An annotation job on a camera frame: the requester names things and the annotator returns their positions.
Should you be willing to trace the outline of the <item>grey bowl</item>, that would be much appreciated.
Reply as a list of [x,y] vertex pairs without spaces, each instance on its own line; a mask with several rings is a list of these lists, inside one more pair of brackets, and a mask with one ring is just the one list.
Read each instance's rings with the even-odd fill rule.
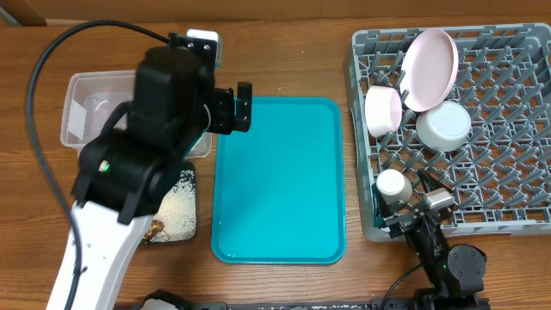
[[416,132],[421,142],[440,152],[459,149],[470,129],[470,114],[459,103],[451,101],[444,101],[423,112],[416,121]]

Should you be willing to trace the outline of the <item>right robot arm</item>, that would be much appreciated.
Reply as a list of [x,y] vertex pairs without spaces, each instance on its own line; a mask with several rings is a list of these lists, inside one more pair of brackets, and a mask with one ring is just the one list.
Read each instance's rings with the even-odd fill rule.
[[[441,227],[454,211],[452,189],[424,169],[417,170],[417,175],[424,193],[408,213],[400,210],[412,198],[413,186],[401,172],[384,170],[372,186],[375,224],[387,228],[392,239],[405,238],[419,263],[371,305],[379,309],[488,309],[489,301],[477,297],[484,289],[486,254],[473,245],[451,246]],[[416,290],[409,299],[393,299],[396,287],[420,269],[430,287]]]

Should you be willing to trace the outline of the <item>large pink plate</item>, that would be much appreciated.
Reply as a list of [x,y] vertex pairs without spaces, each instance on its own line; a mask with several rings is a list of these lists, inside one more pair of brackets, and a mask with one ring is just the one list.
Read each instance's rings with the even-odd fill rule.
[[458,49],[441,28],[427,28],[409,46],[401,70],[399,88],[407,92],[404,104],[424,112],[440,104],[455,83],[459,65]]

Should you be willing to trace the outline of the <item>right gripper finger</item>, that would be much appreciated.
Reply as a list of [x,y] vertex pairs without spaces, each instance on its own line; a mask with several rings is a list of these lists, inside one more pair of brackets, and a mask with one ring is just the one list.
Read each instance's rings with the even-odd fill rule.
[[417,175],[425,193],[429,193],[437,189],[446,189],[450,194],[452,193],[452,189],[450,189],[440,181],[436,180],[426,170],[418,169]]
[[371,186],[372,189],[372,206],[374,212],[374,227],[376,228],[390,228],[397,225],[394,220],[396,217],[396,207],[399,202],[394,201],[388,204],[382,193],[375,185]]

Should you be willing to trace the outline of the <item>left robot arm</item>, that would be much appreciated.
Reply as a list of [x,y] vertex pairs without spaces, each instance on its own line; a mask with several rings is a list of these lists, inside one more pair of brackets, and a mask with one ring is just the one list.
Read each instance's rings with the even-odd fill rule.
[[71,231],[48,307],[112,308],[188,152],[205,132],[248,131],[251,107],[250,83],[215,86],[210,54],[148,50],[133,100],[119,105],[80,152]]

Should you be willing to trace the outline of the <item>small plate with food scraps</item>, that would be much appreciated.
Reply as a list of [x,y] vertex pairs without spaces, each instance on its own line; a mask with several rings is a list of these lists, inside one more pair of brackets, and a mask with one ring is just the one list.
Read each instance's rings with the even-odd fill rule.
[[395,132],[402,119],[398,91],[390,87],[371,86],[365,97],[364,117],[368,132],[375,138]]

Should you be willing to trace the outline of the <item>white cup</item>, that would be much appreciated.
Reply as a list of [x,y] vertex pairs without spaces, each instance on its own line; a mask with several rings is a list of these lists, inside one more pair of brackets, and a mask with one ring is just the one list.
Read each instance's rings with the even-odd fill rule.
[[375,185],[388,205],[406,203],[412,197],[411,182],[398,170],[384,170],[376,178]]

